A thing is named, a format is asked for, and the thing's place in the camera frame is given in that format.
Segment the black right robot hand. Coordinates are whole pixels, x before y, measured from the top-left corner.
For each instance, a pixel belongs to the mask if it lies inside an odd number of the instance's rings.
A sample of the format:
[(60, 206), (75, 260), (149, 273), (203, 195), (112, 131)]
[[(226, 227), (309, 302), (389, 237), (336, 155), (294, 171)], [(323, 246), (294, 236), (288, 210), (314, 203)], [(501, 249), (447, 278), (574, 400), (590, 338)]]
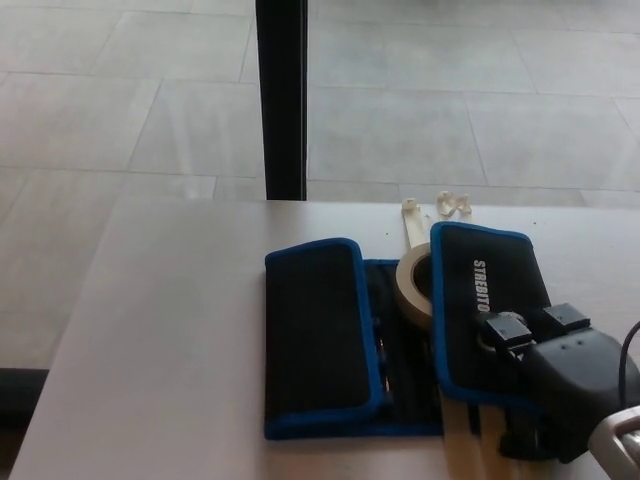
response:
[(568, 303), (481, 312), (475, 324), (478, 344), (535, 408), (531, 416), (510, 415), (499, 446), (507, 458), (570, 463), (587, 452), (603, 420), (639, 404), (630, 344), (593, 328)]

